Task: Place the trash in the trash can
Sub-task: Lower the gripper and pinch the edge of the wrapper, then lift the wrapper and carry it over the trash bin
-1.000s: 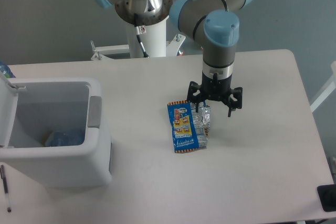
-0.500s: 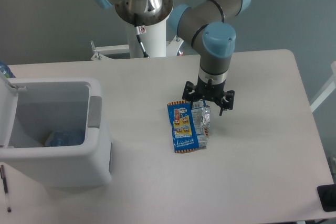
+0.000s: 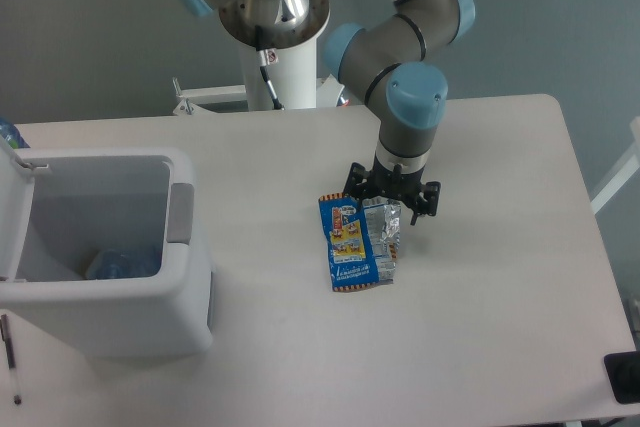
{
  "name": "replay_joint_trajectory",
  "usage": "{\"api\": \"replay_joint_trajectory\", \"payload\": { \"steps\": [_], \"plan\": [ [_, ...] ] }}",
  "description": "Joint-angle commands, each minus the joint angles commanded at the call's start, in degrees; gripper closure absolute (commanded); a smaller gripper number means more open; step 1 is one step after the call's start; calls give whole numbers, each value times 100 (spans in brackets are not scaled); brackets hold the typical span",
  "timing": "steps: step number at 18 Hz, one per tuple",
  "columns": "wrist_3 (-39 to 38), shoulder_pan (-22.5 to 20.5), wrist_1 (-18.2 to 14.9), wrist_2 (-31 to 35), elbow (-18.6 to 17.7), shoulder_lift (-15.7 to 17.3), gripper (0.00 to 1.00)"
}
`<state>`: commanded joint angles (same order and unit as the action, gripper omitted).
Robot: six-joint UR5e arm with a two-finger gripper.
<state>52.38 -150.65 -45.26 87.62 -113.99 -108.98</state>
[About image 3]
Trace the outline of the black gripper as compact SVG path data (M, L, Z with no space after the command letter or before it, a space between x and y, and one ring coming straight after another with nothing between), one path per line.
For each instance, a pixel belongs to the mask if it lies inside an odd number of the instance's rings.
M342 193L358 201L380 196L408 202L412 211L410 225L415 226L419 218L437 215L442 188L439 181L421 182L424 169L425 166L422 166L411 173L397 172L396 168L389 170L377 157L374 158L371 171L353 162Z

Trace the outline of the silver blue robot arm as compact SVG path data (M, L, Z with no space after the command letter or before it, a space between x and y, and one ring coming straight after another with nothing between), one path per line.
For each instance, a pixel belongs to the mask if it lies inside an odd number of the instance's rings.
M392 0L394 14L379 25L333 31L329 0L180 1L194 16L217 14L237 43L252 111L317 107L324 64L380 122L373 164L351 166L345 193L399 201L418 218L436 213L441 186L422 176L448 84L427 58L472 27L473 0Z

